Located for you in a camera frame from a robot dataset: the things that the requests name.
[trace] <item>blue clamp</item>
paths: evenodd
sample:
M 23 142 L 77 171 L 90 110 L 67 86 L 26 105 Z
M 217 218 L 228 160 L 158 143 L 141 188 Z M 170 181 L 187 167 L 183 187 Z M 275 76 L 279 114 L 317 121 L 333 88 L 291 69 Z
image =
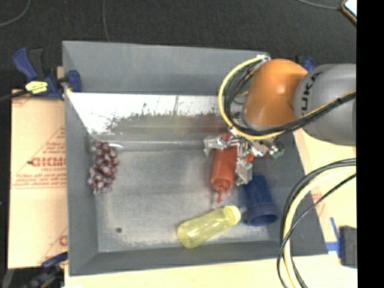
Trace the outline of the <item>blue clamp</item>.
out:
M 28 52 L 26 47 L 19 49 L 13 55 L 16 68 L 27 78 L 25 89 L 33 96 L 47 96 L 63 100 L 63 87 L 61 82 L 69 82 L 73 92 L 82 91 L 80 74 L 71 70 L 64 78 L 56 79 L 52 73 L 44 76 L 41 69 L 42 50 L 35 49 Z

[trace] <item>yellow cable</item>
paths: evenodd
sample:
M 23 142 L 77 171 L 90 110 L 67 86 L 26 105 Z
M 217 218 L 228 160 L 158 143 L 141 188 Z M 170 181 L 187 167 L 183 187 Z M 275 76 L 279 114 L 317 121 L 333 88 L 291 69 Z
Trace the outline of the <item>yellow cable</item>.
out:
M 232 78 L 232 76 L 237 73 L 239 70 L 241 70 L 242 68 L 252 64 L 252 63 L 256 63 L 256 62 L 259 62 L 263 59 L 267 58 L 266 55 L 258 55 L 256 58 L 253 58 L 253 59 L 250 59 L 250 60 L 247 60 L 239 65 L 237 65 L 233 70 L 231 70 L 229 72 L 229 74 L 224 78 L 221 86 L 220 86 L 220 90 L 218 92 L 218 108 L 219 108 L 219 111 L 220 111 L 220 114 L 221 114 L 221 117 L 223 117 L 224 121 L 226 122 L 226 124 L 228 125 L 228 127 L 231 129 L 231 130 L 234 130 L 239 136 L 242 136 L 248 140 L 263 140 L 263 139 L 268 139 L 270 137 L 275 137 L 275 136 L 278 136 L 279 134 L 282 134 L 284 132 L 286 132 L 287 130 L 283 130 L 283 131 L 278 131 L 278 132 L 274 132 L 274 133 L 270 133 L 270 134 L 264 134 L 262 136 L 255 136 L 255 135 L 251 135 L 251 134 L 247 134 L 239 129 L 237 129 L 234 124 L 230 121 L 230 119 L 228 118 L 228 116 L 226 115 L 225 113 L 225 110 L 224 110 L 224 107 L 223 107 L 223 93 L 224 93 L 224 89 L 226 87 L 226 85 L 228 84 L 228 81 Z M 253 74 L 254 72 L 252 72 L 250 75 L 247 75 L 246 77 L 246 80 L 251 77 L 251 75 Z M 345 97 L 345 96 L 348 96 L 350 94 L 353 94 L 355 93 L 356 90 L 354 91 L 351 91 L 351 92 L 348 92 L 346 93 L 345 95 L 342 95 L 341 97 Z M 311 111 L 311 112 L 308 112 L 307 114 L 303 115 L 302 117 L 300 117 L 299 119 L 297 119 L 297 121 L 300 121 L 304 118 L 306 118 L 309 114 L 312 114 L 312 113 L 316 113 L 318 112 L 319 110 L 321 110 L 322 108 L 324 108 L 325 106 L 329 105 L 330 103 L 332 103 L 333 101 L 330 101 L 320 107 L 318 107 L 317 109 Z
M 325 178 L 334 178 L 335 175 L 345 174 L 345 172 L 346 172 L 345 168 L 343 168 L 343 170 L 341 170 L 341 168 L 339 168 L 336 172 L 335 171 L 333 171 L 333 172 L 324 172 L 324 173 L 320 174 L 319 176 L 317 176 L 316 178 L 314 178 L 306 187 L 304 187 L 297 194 L 297 196 L 295 197 L 295 199 L 292 201 L 292 203 L 290 205 L 290 208 L 288 210 L 288 213 L 287 213 L 287 216 L 286 216 L 286 219 L 285 219 L 285 222 L 284 222 L 283 239 L 288 234 L 288 232 L 289 232 L 289 230 L 291 228 L 291 225 L 292 225 L 293 218 L 295 216 L 296 210 L 297 210 L 299 204 L 301 203 L 301 201 L 304 199 L 304 197 L 313 188 L 318 186 L 319 181 L 321 181 L 323 183 L 325 181 L 324 180 Z M 293 268 L 293 264 L 292 264 L 292 260 L 291 260 L 290 242 L 289 241 L 286 243 L 286 246 L 284 248 L 284 255 L 283 256 L 284 256 L 284 264 L 286 266 L 287 273 L 288 273 L 288 276 L 289 276 L 289 278 L 291 280 L 292 285 L 294 286 L 294 288 L 301 287 L 300 283 L 298 282 L 298 280 L 296 278 L 295 270 Z

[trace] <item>black carpet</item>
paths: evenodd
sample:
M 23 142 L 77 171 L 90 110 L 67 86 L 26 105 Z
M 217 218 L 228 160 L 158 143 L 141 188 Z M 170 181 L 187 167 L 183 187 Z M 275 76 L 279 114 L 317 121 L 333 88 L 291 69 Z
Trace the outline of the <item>black carpet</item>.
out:
M 342 2 L 307 1 L 337 8 Z M 43 64 L 49 70 L 61 65 L 62 40 L 106 41 L 103 0 L 31 0 L 23 17 L 2 26 L 26 4 L 0 0 L 0 96 L 24 83 L 12 62 L 17 49 L 44 49 Z M 296 0 L 105 0 L 105 6 L 113 42 L 260 49 L 273 58 L 308 55 L 317 64 L 356 63 L 356 25 L 340 10 Z M 1 279 L 7 257 L 9 102 L 0 103 L 0 127 Z

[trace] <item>cardboard sheet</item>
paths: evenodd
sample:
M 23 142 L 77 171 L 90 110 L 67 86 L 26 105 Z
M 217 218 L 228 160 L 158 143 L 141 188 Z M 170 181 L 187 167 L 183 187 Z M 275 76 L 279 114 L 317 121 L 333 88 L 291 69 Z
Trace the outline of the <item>cardboard sheet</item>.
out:
M 39 266 L 67 250 L 64 102 L 12 102 L 8 267 Z

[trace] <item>red bottle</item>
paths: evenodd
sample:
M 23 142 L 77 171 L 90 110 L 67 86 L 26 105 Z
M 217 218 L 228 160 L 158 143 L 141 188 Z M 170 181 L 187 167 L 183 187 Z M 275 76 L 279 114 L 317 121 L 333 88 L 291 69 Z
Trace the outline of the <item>red bottle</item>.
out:
M 230 133 L 221 136 L 225 141 L 230 138 Z M 211 174 L 211 184 L 218 191 L 217 202 L 221 202 L 223 193 L 231 190 L 235 184 L 236 159 L 238 151 L 236 146 L 215 151 L 214 163 Z

